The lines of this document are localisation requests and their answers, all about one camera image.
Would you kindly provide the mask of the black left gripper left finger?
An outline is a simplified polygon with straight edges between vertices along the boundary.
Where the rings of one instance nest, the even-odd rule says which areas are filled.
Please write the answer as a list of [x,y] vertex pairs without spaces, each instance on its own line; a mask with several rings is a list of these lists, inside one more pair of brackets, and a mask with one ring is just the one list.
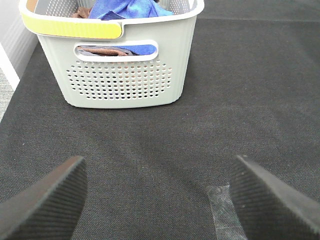
[[2,240],[70,240],[87,198],[87,168],[73,156],[0,205]]

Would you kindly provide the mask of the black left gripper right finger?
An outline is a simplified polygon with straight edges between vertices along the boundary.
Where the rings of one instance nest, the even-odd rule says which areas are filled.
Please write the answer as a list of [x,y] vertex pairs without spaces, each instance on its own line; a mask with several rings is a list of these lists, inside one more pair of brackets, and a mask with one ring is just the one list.
[[230,196],[249,240],[320,238],[320,204],[247,156],[232,161]]

